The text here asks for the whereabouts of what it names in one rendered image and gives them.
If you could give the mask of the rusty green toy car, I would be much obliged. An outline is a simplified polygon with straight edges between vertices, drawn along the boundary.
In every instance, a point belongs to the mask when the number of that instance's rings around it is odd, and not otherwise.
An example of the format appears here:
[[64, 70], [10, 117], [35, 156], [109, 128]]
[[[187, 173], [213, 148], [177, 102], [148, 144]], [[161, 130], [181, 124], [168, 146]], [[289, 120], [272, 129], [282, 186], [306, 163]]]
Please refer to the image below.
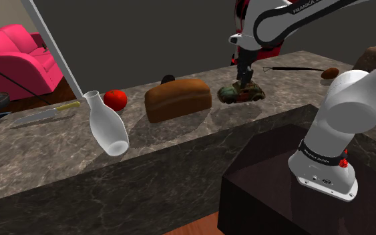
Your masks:
[[241, 103], [264, 99], [265, 93], [258, 84], [251, 81], [244, 88], [240, 87], [241, 81], [236, 81], [230, 86], [221, 87], [217, 91], [218, 99], [222, 103]]

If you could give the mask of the brown bread loaf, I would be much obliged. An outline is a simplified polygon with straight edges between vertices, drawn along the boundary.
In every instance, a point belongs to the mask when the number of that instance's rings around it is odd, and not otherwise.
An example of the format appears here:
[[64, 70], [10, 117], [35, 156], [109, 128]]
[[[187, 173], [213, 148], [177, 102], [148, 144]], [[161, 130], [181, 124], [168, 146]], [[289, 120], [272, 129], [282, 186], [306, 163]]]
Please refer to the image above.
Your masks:
[[177, 79], [148, 90], [144, 104], [149, 122], [159, 123], [210, 109], [212, 94], [201, 79]]

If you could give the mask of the dark robot stand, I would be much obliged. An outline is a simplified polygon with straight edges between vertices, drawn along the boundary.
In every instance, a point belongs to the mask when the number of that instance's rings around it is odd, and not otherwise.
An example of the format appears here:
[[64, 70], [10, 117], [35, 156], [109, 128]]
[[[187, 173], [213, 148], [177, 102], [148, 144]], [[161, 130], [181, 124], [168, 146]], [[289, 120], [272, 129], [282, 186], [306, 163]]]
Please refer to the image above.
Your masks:
[[376, 141], [348, 145], [359, 190], [344, 202], [298, 183], [288, 158], [307, 130], [292, 124], [255, 135], [222, 177], [218, 229], [225, 235], [376, 235]]

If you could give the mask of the red tomato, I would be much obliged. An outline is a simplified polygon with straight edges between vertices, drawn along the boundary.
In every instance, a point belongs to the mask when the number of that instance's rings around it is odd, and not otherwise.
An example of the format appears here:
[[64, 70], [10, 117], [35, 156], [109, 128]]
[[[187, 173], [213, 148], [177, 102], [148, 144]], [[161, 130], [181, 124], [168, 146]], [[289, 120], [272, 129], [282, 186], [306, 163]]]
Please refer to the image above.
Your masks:
[[104, 103], [114, 111], [120, 111], [127, 105], [127, 95], [118, 89], [113, 89], [104, 94]]

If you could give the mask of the white vase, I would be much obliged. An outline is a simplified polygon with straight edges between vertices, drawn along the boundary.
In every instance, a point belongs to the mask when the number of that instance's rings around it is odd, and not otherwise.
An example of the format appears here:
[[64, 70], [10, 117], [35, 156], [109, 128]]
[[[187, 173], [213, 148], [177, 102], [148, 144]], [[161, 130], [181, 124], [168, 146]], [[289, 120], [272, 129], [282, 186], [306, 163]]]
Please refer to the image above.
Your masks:
[[121, 117], [104, 103], [98, 91], [88, 91], [83, 96], [90, 107], [89, 125], [98, 144], [109, 156], [124, 154], [130, 143]]

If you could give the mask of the pink sofa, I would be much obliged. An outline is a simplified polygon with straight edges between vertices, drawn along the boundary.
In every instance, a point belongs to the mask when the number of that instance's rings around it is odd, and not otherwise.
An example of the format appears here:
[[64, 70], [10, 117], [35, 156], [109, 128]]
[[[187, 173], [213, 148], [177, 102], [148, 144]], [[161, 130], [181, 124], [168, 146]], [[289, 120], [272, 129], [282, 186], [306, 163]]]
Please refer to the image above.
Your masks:
[[20, 24], [0, 28], [0, 92], [10, 100], [53, 92], [63, 74], [38, 32]]

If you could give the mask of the black-handled brown spoon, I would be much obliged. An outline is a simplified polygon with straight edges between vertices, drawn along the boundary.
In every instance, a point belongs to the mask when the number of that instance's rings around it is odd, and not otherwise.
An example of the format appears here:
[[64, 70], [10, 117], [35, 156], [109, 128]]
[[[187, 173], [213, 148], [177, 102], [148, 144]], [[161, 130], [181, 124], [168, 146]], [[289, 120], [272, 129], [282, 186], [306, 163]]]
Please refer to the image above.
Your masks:
[[339, 75], [339, 70], [335, 67], [328, 69], [317, 69], [310, 67], [263, 67], [263, 71], [269, 70], [282, 70], [282, 71], [321, 71], [321, 77], [323, 79], [335, 79]]

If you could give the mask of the yellow-handled kitchen knife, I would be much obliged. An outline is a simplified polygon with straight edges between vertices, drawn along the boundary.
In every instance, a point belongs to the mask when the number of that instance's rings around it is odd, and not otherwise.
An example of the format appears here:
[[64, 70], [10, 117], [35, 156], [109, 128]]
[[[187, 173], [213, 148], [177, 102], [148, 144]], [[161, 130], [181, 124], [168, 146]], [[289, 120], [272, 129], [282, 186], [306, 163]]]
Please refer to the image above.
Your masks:
[[65, 104], [65, 105], [61, 105], [61, 106], [58, 106], [58, 107], [55, 107], [55, 108], [47, 109], [45, 111], [41, 111], [41, 112], [38, 112], [38, 113], [35, 113], [35, 114], [31, 114], [31, 115], [19, 118], [18, 120], [14, 121], [13, 123], [14, 124], [22, 124], [22, 123], [26, 123], [26, 122], [34, 122], [36, 120], [43, 120], [43, 119], [47, 119], [47, 118], [52, 118], [52, 117], [56, 116], [59, 111], [63, 111], [63, 110], [66, 110], [66, 109], [69, 109], [69, 108], [72, 108], [72, 107], [79, 107], [79, 106], [80, 106], [80, 102], [75, 101], [73, 103], [68, 103], [68, 104]]

